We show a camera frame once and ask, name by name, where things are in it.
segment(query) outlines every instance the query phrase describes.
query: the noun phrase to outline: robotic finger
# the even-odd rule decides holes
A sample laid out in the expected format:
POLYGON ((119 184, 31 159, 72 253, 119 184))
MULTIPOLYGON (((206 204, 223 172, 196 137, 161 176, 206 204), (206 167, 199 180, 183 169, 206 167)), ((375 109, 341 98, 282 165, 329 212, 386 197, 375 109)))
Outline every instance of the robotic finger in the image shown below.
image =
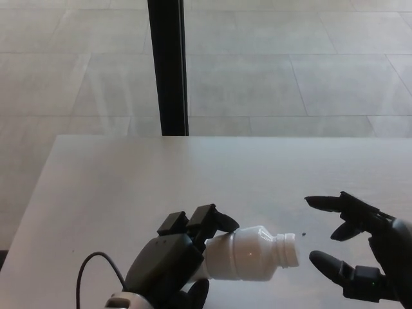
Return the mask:
POLYGON ((188 292, 179 291, 164 306, 164 309, 202 309, 207 293, 209 291, 209 281, 199 280, 191 286, 188 292))
POLYGON ((345 222, 331 235, 346 241, 369 232, 370 248, 385 275, 378 268, 349 266, 324 252, 313 251, 310 261, 327 278, 343 287, 347 298, 378 302, 400 301, 412 308, 412 224, 381 212, 356 197, 341 192, 335 196, 308 196, 309 206, 321 211, 339 212, 345 222))
POLYGON ((344 261, 321 251, 312 251, 310 261, 324 276, 343 287, 343 296, 361 301, 378 303, 380 299, 397 301, 386 276, 379 268, 356 266, 351 267, 344 261))

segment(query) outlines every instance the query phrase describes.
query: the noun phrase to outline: black pole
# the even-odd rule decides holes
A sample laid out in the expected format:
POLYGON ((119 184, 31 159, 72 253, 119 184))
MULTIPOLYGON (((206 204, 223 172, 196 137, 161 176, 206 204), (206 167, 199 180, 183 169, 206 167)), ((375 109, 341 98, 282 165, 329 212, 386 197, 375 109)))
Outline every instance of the black pole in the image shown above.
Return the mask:
POLYGON ((6 261, 8 250, 0 250, 0 270, 6 261))
POLYGON ((189 135, 183 0, 147 0, 162 135, 189 135))

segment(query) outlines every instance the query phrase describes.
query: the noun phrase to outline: robotic hand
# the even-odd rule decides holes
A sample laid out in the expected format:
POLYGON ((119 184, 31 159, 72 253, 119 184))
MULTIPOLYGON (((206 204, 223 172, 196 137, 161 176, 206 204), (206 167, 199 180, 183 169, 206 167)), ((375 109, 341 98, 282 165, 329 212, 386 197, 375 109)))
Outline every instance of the robotic hand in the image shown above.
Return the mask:
POLYGON ((203 261, 206 239, 238 227, 214 204, 198 207, 190 220, 184 212, 170 214, 129 269, 127 290, 113 294, 105 308, 202 309, 209 282, 199 280, 188 292, 182 288, 203 261))
POLYGON ((371 234, 369 245, 385 275, 378 268, 353 268, 321 251, 310 253, 315 267, 343 287, 343 296, 375 303, 389 299, 412 308, 412 224, 384 214, 346 192, 339 197, 309 196, 305 200, 321 211, 340 212, 345 222, 331 239, 345 241, 361 232, 371 234))

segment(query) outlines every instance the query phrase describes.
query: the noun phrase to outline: white table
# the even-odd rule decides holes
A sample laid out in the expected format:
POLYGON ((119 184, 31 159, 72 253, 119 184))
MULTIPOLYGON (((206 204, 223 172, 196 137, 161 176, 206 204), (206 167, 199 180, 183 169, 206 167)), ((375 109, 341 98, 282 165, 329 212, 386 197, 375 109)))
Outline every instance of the white table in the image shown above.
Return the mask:
MULTIPOLYGON (((337 214, 303 198, 348 191, 412 220, 412 140, 60 136, 0 272, 2 309, 72 309, 82 260, 107 252, 123 274, 174 211, 215 203, 242 227, 295 232, 301 266, 266 283, 213 281, 205 309, 401 308, 344 299, 308 260, 323 250, 376 266, 367 235, 329 239, 337 214)), ((84 273, 82 307, 120 285, 103 259, 84 273)))

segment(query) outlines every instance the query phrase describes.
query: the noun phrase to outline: bottle neck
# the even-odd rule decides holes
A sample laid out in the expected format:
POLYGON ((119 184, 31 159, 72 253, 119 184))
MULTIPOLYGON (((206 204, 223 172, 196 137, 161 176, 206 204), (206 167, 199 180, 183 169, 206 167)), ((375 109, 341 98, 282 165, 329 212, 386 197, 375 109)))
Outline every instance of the bottle neck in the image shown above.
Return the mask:
POLYGON ((282 268, 299 266, 298 251, 295 247, 295 234, 278 234, 272 240, 272 256, 282 268))

